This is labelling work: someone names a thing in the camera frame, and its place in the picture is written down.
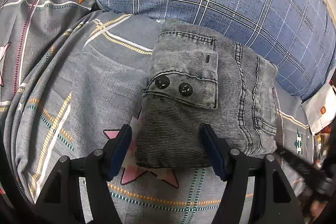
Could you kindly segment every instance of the white paper bag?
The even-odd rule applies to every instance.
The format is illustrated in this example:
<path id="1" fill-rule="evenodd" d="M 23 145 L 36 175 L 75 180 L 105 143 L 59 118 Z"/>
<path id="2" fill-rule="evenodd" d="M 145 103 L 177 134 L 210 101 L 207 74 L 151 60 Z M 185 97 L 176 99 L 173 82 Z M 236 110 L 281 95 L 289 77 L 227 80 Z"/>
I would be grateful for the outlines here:
<path id="1" fill-rule="evenodd" d="M 336 116 L 336 88 L 325 83 L 310 99 L 302 103 L 312 134 L 329 125 Z"/>

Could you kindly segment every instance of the gray denim pants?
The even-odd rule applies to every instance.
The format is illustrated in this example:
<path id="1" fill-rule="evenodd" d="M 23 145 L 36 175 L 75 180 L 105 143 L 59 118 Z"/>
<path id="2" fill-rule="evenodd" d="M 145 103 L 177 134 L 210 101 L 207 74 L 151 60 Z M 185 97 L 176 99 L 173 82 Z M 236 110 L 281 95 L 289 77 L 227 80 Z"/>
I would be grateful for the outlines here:
<path id="1" fill-rule="evenodd" d="M 137 164 L 208 166 L 199 139 L 206 123 L 248 156 L 275 151 L 277 73 L 275 65 L 218 32 L 167 20 L 143 94 Z"/>

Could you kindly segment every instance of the pink star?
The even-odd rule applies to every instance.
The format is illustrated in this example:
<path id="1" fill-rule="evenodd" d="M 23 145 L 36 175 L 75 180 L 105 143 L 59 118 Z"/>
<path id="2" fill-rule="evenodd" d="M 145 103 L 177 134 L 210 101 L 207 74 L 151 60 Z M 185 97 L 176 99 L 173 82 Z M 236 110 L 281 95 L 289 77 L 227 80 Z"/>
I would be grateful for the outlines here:
<path id="1" fill-rule="evenodd" d="M 6 50 L 8 49 L 10 43 L 8 42 L 6 45 L 3 47 L 0 47 L 0 62 L 2 61 L 3 57 L 5 56 Z M 3 80 L 0 72 L 0 86 L 3 87 Z"/>
<path id="2" fill-rule="evenodd" d="M 118 135 L 118 130 L 104 130 L 104 134 L 109 139 L 114 139 Z M 138 177 L 143 175 L 146 172 L 150 172 L 155 175 L 158 179 L 163 180 L 169 185 L 179 188 L 179 184 L 175 177 L 175 174 L 172 169 L 160 168 L 160 169 L 148 169 L 144 167 L 139 167 L 135 163 L 134 159 L 134 150 L 135 150 L 135 135 L 136 132 L 133 133 L 131 143 L 128 147 L 125 159 L 123 161 L 122 167 L 125 168 L 124 173 L 121 178 L 121 185 L 128 184 L 137 180 Z"/>

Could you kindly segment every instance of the metal screw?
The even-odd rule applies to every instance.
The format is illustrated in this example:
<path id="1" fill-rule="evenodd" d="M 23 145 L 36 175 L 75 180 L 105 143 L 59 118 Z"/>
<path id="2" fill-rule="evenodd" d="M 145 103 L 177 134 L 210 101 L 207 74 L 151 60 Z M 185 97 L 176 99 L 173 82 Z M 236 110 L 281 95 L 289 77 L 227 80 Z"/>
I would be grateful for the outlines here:
<path id="1" fill-rule="evenodd" d="M 231 149 L 230 153 L 234 156 L 238 156 L 239 155 L 239 150 L 238 149 Z"/>
<path id="2" fill-rule="evenodd" d="M 64 156 L 62 156 L 62 157 L 59 158 L 59 161 L 60 161 L 60 162 L 66 162 L 67 159 L 68 159 L 68 156 L 65 156 L 65 155 L 64 155 Z"/>
<path id="3" fill-rule="evenodd" d="M 266 156 L 266 159 L 269 160 L 269 161 L 273 161 L 274 160 L 274 157 L 272 155 L 267 155 Z"/>
<path id="4" fill-rule="evenodd" d="M 97 150 L 95 150 L 95 151 L 93 152 L 93 154 L 94 154 L 95 156 L 100 156 L 100 155 L 103 154 L 103 150 L 101 150 L 101 149 L 97 149 Z"/>

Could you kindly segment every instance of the black button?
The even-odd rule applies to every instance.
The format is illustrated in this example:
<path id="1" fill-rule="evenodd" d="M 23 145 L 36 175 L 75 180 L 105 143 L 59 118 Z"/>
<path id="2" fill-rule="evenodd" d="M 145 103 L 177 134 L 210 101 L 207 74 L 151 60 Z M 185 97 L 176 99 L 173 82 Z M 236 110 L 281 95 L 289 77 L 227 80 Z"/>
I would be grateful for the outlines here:
<path id="1" fill-rule="evenodd" d="M 178 89 L 183 96 L 190 96 L 193 93 L 193 87 L 188 83 L 182 83 Z"/>
<path id="2" fill-rule="evenodd" d="M 155 79 L 155 85 L 160 89 L 163 90 L 168 87 L 170 84 L 169 78 L 166 75 L 161 75 Z"/>

